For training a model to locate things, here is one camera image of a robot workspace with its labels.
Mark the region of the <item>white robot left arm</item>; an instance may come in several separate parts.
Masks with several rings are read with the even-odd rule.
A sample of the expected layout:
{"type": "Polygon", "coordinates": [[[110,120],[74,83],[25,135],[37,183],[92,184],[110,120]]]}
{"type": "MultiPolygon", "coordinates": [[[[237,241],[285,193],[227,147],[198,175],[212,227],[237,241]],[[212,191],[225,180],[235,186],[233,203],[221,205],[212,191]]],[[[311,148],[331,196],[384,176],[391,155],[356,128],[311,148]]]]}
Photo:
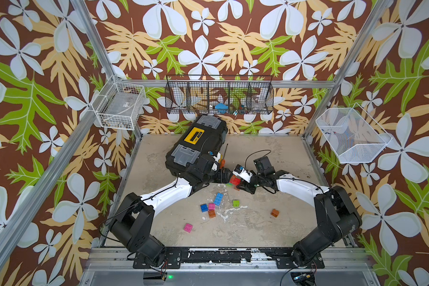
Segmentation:
{"type": "Polygon", "coordinates": [[[227,184],[232,175],[231,170],[222,168],[214,158],[199,158],[185,171],[178,172],[173,182],[157,191],[143,195],[128,194],[108,221],[108,230],[129,252],[142,256],[146,264],[161,266],[166,246],[151,235],[154,217],[210,183],[227,184]]]}

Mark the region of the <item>light blue long lego brick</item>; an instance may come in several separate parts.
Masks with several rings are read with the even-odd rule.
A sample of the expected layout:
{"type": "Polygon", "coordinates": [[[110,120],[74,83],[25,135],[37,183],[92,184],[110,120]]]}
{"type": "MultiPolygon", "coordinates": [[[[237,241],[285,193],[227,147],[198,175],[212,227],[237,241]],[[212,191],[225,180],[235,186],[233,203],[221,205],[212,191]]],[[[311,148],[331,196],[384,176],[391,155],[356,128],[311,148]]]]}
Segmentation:
{"type": "Polygon", "coordinates": [[[224,195],[222,193],[217,193],[215,196],[215,199],[213,200],[213,203],[216,206],[219,206],[221,204],[223,198],[224,198],[224,195]]]}

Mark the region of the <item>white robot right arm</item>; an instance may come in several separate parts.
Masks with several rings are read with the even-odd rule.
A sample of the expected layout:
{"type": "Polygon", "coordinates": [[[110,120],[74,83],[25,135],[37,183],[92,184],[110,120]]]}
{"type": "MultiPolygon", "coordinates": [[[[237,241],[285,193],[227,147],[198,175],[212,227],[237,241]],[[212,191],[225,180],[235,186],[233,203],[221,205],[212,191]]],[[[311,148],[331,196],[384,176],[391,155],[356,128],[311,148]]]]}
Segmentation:
{"type": "Polygon", "coordinates": [[[271,188],[276,193],[292,195],[315,210],[317,227],[294,244],[290,255],[293,268],[307,265],[321,251],[362,225],[361,216],[344,188],[320,186],[287,171],[276,171],[267,156],[256,159],[254,164],[255,172],[239,164],[235,167],[233,175],[240,178],[238,189],[254,194],[258,187],[271,188]]]}

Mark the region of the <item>red long lego brick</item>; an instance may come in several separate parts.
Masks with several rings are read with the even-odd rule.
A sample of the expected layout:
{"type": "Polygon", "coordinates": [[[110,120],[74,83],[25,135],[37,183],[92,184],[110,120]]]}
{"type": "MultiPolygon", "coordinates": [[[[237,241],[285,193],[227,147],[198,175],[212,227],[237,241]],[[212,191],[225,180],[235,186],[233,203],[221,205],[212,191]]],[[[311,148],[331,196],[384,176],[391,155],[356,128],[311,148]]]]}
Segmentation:
{"type": "Polygon", "coordinates": [[[231,177],[231,179],[230,179],[230,181],[229,181],[229,183],[232,185],[232,186],[237,186],[237,185],[239,185],[240,183],[241,183],[241,180],[240,180],[240,178],[238,178],[238,177],[236,177],[235,175],[233,175],[232,177],[231,177]]]}

